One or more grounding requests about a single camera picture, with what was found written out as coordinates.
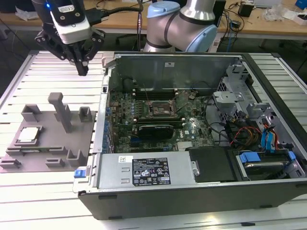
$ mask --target small connector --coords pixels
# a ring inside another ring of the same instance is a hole
[[[236,21],[236,20],[232,20],[231,22],[230,22],[230,27],[231,28],[234,28],[234,29],[239,29],[240,28],[240,26],[241,26],[241,22],[239,22],[239,21]]]

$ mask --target wooden desk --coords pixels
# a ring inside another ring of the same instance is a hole
[[[97,0],[84,0],[86,9],[95,8]],[[104,6],[105,9],[113,9],[123,6],[131,6],[135,3],[125,3],[122,0],[106,1],[102,2],[100,6]],[[149,4],[144,4],[143,15],[143,34],[147,30],[147,10]],[[120,12],[109,16],[109,18],[102,23],[95,25],[96,28],[103,29],[106,33],[119,33],[119,34],[136,34],[137,12]],[[18,18],[14,13],[0,13],[0,18],[13,30],[29,30],[39,31],[41,30],[42,21],[40,19],[24,21]]]
[[[228,9],[229,5],[238,2],[238,0],[227,0],[225,9]],[[293,10],[296,0],[283,0],[285,7]],[[238,12],[239,7],[234,7],[232,11]],[[245,26],[238,36],[244,37],[244,34],[258,34],[258,35],[288,35],[288,36],[307,36],[307,27],[301,26],[289,19],[284,19],[283,22],[274,21],[267,22],[262,19],[262,13],[264,9],[254,9],[250,17],[243,17]],[[242,21],[235,14],[230,12],[230,18],[232,20]],[[224,32],[226,19],[222,18],[222,22],[219,26],[219,32]]]
[[[229,5],[238,2],[238,0],[227,0],[225,9],[228,9]],[[290,10],[295,9],[296,0],[283,0],[283,4]],[[231,11],[238,12],[239,7],[234,7]],[[264,9],[254,9],[250,17],[243,17],[245,26],[242,31],[237,34],[240,38],[260,38],[265,39],[280,39],[280,40],[306,40],[307,39],[307,27],[301,26],[289,19],[284,21],[267,22],[262,18]],[[230,12],[230,19],[242,22],[242,19],[237,17],[234,13]],[[216,52],[221,38],[226,31],[226,18],[222,17],[218,33],[215,41],[209,52]]]
[[[231,3],[238,0],[227,0],[226,9]],[[285,7],[293,10],[296,0],[283,0]],[[86,9],[94,8],[97,0],[84,0]],[[134,3],[123,3],[122,0],[106,1],[104,8],[113,9],[121,6],[131,6]],[[147,10],[149,4],[144,4],[142,34],[147,33]],[[234,7],[232,11],[237,12],[238,7]],[[238,33],[238,37],[242,38],[262,38],[262,39],[282,39],[282,40],[306,40],[307,28],[300,26],[295,22],[285,19],[283,22],[266,22],[262,19],[263,9],[253,10],[249,18],[244,18],[244,29]],[[233,20],[241,21],[235,14],[230,13],[230,17]],[[7,23],[13,30],[41,30],[41,20],[30,20],[28,22],[19,19],[15,14],[1,14],[0,18]],[[216,37],[215,44],[218,44],[221,37],[223,37],[226,26],[225,18],[222,18],[222,22],[218,28],[218,35]],[[116,13],[109,16],[108,20],[96,25],[95,27],[103,29],[106,33],[119,33],[119,34],[136,34],[136,12],[123,12]],[[4,25],[0,24],[0,29],[3,31],[6,29]],[[216,51],[217,46],[213,46],[212,52]]]

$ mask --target wire bundle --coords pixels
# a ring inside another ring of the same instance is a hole
[[[241,132],[246,131],[248,133],[248,139],[244,144],[238,144],[238,150],[244,150],[246,147],[257,143],[258,139],[259,139],[259,134],[261,135],[262,133],[260,132],[260,130],[258,128],[255,127],[251,127],[251,126],[245,126],[240,128],[237,133],[235,134],[234,139],[236,139],[238,137],[238,135]]]
[[[231,26],[232,20],[230,19],[230,13],[234,13],[236,16],[238,16],[242,20],[242,24],[241,24],[240,28],[236,29],[236,28],[233,28]],[[225,16],[225,18],[226,18],[226,31],[224,33],[224,36],[221,39],[221,44],[225,44],[223,41],[225,40],[226,37],[229,38],[228,43],[226,43],[226,44],[228,44],[228,46],[227,46],[227,52],[228,52],[230,50],[230,47],[233,47],[235,42],[237,41],[237,35],[240,31],[243,30],[243,28],[245,26],[245,21],[239,14],[237,14],[236,12],[234,12],[232,10],[226,10],[225,9],[224,12],[223,12],[223,16]],[[234,41],[231,42],[232,39],[233,39],[232,38],[233,32],[235,33],[235,36],[234,36]]]

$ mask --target power supply label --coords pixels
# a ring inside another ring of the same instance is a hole
[[[171,184],[167,158],[133,159],[134,186]]]

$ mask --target white paper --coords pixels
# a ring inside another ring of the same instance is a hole
[[[299,14],[298,12],[287,10],[287,11],[283,14],[283,17],[286,18],[286,19],[293,20],[294,17],[296,17],[298,14]]]
[[[133,156],[119,156],[118,162],[119,163],[131,163],[133,159]]]
[[[18,9],[16,7],[16,16],[21,18],[22,20],[25,20],[25,21],[28,21],[28,20],[31,20],[31,19],[37,19],[38,18],[38,15],[37,15],[37,12],[27,12],[27,11],[22,11],[20,9]]]

